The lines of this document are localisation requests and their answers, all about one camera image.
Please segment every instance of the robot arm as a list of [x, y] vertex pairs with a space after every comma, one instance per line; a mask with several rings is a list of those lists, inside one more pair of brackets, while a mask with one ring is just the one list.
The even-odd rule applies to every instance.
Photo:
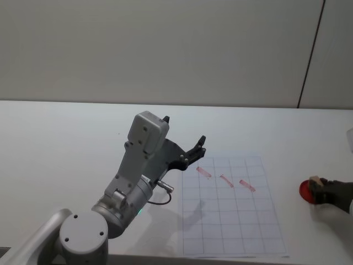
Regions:
[[160, 186], [171, 196], [174, 188], [162, 181], [165, 174], [186, 170], [205, 154], [204, 136], [188, 152], [166, 139], [168, 123], [167, 116], [136, 115], [119, 170], [92, 211], [73, 215], [68, 209], [60, 210], [22, 245], [11, 248], [0, 265], [49, 264], [57, 254], [67, 264], [105, 264], [108, 239], [125, 231], [149, 202], [153, 189]]

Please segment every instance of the red object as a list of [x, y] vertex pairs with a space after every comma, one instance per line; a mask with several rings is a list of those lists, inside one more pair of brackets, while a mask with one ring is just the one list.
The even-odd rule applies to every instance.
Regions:
[[239, 183], [241, 185], [243, 185], [244, 187], [247, 187], [248, 189], [250, 189], [252, 192], [255, 191], [255, 188], [253, 186], [251, 186], [248, 182], [246, 182], [244, 180], [240, 180]]
[[311, 204], [315, 204], [314, 197], [312, 196], [309, 190], [309, 180], [303, 181], [299, 186], [299, 194], [300, 196]]
[[197, 171], [200, 172], [200, 174], [204, 175], [206, 178], [212, 177], [211, 174], [209, 174], [206, 170], [204, 170], [202, 167], [197, 167]]
[[220, 175], [220, 178], [224, 179], [231, 188], [234, 188], [233, 183], [230, 182], [223, 174]]

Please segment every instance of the white sheet of paper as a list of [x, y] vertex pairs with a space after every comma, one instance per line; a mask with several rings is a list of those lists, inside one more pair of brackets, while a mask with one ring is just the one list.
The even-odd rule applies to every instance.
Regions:
[[259, 156], [204, 157], [182, 182], [184, 256], [288, 256]]

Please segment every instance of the red marker line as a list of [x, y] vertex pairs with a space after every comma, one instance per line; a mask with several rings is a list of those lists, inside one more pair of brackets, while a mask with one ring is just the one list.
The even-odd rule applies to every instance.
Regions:
[[241, 180], [241, 181], [239, 181], [239, 183], [241, 185], [243, 185], [244, 187], [247, 187], [248, 189], [250, 189], [252, 192], [255, 191], [255, 188], [253, 186], [251, 186], [248, 182]]
[[234, 188], [233, 183], [230, 182], [223, 174], [220, 175], [220, 178], [224, 179], [231, 188]]
[[204, 170], [204, 169], [201, 168], [201, 167], [197, 167], [196, 170], [199, 171], [199, 172], [200, 172], [202, 175], [204, 175], [206, 178], [212, 177], [211, 174], [209, 174], [206, 170]]

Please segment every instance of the black glove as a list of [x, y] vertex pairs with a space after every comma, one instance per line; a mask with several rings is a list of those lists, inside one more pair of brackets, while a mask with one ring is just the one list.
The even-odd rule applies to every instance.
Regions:
[[323, 186], [313, 180], [309, 180], [315, 203], [330, 203], [349, 213], [349, 207], [353, 200], [353, 182], [328, 181], [320, 178]]

